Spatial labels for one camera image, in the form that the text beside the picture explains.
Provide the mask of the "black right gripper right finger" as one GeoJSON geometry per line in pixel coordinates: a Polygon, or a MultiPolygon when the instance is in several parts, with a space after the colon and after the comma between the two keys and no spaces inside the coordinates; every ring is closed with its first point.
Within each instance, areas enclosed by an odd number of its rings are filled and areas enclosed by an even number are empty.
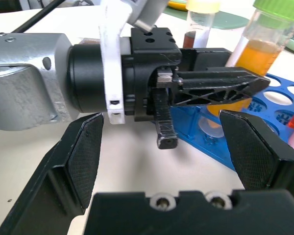
{"type": "Polygon", "coordinates": [[[294,149],[260,117],[222,110],[220,121],[244,188],[286,189],[294,196],[294,149]]]}

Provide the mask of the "white test tube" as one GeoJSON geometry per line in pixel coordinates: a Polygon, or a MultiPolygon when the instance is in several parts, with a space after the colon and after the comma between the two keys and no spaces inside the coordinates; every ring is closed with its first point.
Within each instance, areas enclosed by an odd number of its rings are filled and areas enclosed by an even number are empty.
{"type": "Polygon", "coordinates": [[[244,51],[246,45],[249,42],[249,31],[250,26],[248,25],[245,27],[238,44],[236,45],[234,51],[232,52],[231,56],[226,62],[226,67],[234,67],[236,65],[238,59],[240,58],[242,52],[244,51]]]}

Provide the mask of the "yellow round plate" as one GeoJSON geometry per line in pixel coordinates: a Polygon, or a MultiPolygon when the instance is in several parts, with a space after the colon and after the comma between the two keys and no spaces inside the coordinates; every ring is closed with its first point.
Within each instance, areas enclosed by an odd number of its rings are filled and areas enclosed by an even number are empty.
{"type": "Polygon", "coordinates": [[[187,0],[169,0],[168,7],[176,10],[187,11],[186,4],[187,0]]]}

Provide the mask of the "green-capped orange liquid test tube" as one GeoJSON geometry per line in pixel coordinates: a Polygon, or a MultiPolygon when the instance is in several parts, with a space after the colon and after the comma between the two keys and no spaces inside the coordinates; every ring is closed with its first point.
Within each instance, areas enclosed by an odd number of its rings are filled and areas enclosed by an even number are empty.
{"type": "Polygon", "coordinates": [[[294,0],[255,0],[249,42],[235,67],[265,76],[292,36],[294,0]]]}

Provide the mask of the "blue test tube rack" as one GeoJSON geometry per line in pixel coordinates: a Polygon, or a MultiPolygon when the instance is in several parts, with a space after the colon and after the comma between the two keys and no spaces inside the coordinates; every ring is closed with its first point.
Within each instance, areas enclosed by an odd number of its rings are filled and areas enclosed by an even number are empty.
{"type": "MultiPolygon", "coordinates": [[[[267,78],[276,82],[277,85],[270,85],[255,95],[249,107],[242,111],[261,117],[280,139],[288,142],[294,132],[294,129],[289,126],[289,122],[294,116],[294,82],[272,74],[268,74],[267,78]],[[292,103],[290,105],[274,103],[264,96],[264,93],[267,92],[284,95],[292,103]]],[[[220,123],[218,118],[207,111],[205,106],[172,107],[171,116],[175,131],[180,139],[234,170],[225,137],[209,137],[199,127],[199,121],[202,118],[220,123]]]]}

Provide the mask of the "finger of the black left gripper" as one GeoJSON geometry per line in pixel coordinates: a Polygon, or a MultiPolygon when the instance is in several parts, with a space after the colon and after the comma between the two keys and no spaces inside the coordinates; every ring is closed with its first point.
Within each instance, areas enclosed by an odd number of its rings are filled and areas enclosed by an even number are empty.
{"type": "Polygon", "coordinates": [[[251,98],[269,84],[269,79],[244,68],[178,71],[171,87],[171,105],[232,104],[251,98]]]}
{"type": "Polygon", "coordinates": [[[181,48],[180,71],[205,71],[224,67],[232,52],[224,48],[181,48]]]}

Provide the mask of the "dark green round plate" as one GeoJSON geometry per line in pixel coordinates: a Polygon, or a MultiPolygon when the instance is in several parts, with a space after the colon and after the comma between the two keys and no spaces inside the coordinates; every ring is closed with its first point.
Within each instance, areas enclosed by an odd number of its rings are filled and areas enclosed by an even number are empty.
{"type": "MultiPolygon", "coordinates": [[[[182,20],[187,19],[186,11],[180,11],[167,7],[163,13],[182,20]]],[[[230,30],[245,27],[248,22],[249,20],[244,17],[219,11],[214,17],[212,28],[230,30]]]]}

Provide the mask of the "yellow-capped dark red test tube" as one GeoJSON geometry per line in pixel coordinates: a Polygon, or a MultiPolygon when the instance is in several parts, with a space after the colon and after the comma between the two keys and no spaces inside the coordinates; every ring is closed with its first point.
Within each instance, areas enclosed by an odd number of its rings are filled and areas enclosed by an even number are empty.
{"type": "Polygon", "coordinates": [[[220,0],[187,0],[187,27],[183,48],[205,48],[220,0]]]}

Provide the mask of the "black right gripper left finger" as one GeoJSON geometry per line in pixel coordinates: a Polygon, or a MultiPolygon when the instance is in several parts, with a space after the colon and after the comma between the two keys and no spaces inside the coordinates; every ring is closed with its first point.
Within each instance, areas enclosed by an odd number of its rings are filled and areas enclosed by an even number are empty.
{"type": "Polygon", "coordinates": [[[0,226],[0,235],[67,235],[88,208],[98,172],[104,117],[69,124],[46,153],[0,226]]]}

